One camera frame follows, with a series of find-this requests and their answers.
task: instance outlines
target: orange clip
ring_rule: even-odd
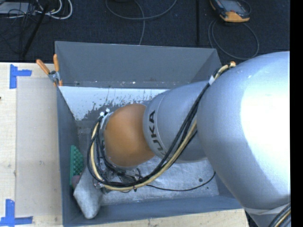
[[[47,68],[47,66],[43,63],[42,60],[38,59],[36,60],[36,63],[41,67],[41,69],[45,72],[46,75],[50,73],[50,70]]]
[[[53,55],[53,64],[55,65],[55,71],[58,72],[60,67],[59,67],[59,61],[58,61],[58,56],[57,54],[54,54]],[[62,86],[63,83],[62,83],[62,79],[59,80],[59,86]]]

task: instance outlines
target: wooden table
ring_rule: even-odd
[[[0,63],[0,217],[5,215],[5,200],[11,199],[17,203],[16,200],[16,150],[17,149],[17,88],[9,88],[9,72],[11,63]],[[49,78],[44,74],[40,67],[35,63],[12,63],[18,67],[18,70],[31,70],[32,75],[30,80],[45,80],[46,85],[49,85],[49,90],[53,90],[53,84]],[[50,70],[54,70],[53,64],[47,64]],[[34,94],[35,90],[29,90],[28,95]],[[45,125],[49,129],[57,128],[56,120],[50,121]],[[60,198],[61,191],[55,191],[53,197]],[[25,226],[62,226],[61,209],[57,209],[56,214],[37,215],[31,213],[33,222]],[[104,225],[97,225],[100,227],[248,227],[248,222],[243,209],[217,211],[201,214],[182,215],[176,217],[154,218],[145,220],[136,220],[120,223],[111,223]]]

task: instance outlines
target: white cable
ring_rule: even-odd
[[[72,3],[71,3],[71,0],[67,0],[67,1],[70,5],[70,12],[67,16],[65,16],[65,17],[56,17],[56,16],[54,16],[54,14],[60,12],[60,10],[62,9],[62,0],[59,0],[60,6],[55,12],[47,12],[45,15],[50,16],[50,17],[55,18],[55,19],[67,19],[67,18],[69,18],[72,15]],[[39,1],[36,0],[36,2],[39,4],[40,9],[43,11],[43,7],[40,5]]]
[[[48,15],[52,18],[55,18],[55,19],[67,19],[67,18],[69,18],[72,15],[72,3],[71,3],[71,0],[67,0],[67,1],[70,5],[70,13],[67,16],[65,16],[65,17],[56,17],[56,16],[53,16],[52,14],[46,14],[46,15]]]

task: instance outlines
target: orange handle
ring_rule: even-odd
[[[53,55],[53,64],[55,66],[55,71],[59,71],[59,62],[57,54]]]
[[[50,73],[49,69],[42,62],[42,60],[38,59],[38,60],[36,60],[36,63],[41,67],[41,69],[46,73],[46,75],[48,75]]]

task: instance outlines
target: gray bin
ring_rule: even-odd
[[[197,197],[184,192],[178,197],[170,198],[169,192],[162,191],[163,198],[148,201],[130,199],[127,202],[103,205],[94,218],[86,219],[70,187],[70,146],[75,145],[80,149],[86,163],[89,133],[94,121],[106,107],[111,107],[113,111],[119,106],[107,102],[106,99],[97,98],[93,93],[89,98],[91,102],[87,104],[87,97],[90,97],[90,94],[89,92],[89,95],[85,94],[84,101],[81,99],[83,92],[92,87],[169,90],[192,82],[209,80],[211,74],[221,67],[221,63],[216,49],[204,48],[57,41],[55,53],[58,55],[63,80],[63,86],[57,88],[57,108],[64,226],[104,224],[241,208],[216,176],[213,184],[207,187],[207,192]],[[72,95],[63,95],[64,87],[74,88],[70,90]],[[75,108],[81,107],[87,107],[85,108],[87,113],[84,117],[75,117],[74,110],[77,111]],[[208,162],[202,165],[205,166],[205,169],[201,169],[202,172],[212,173],[212,167]]]

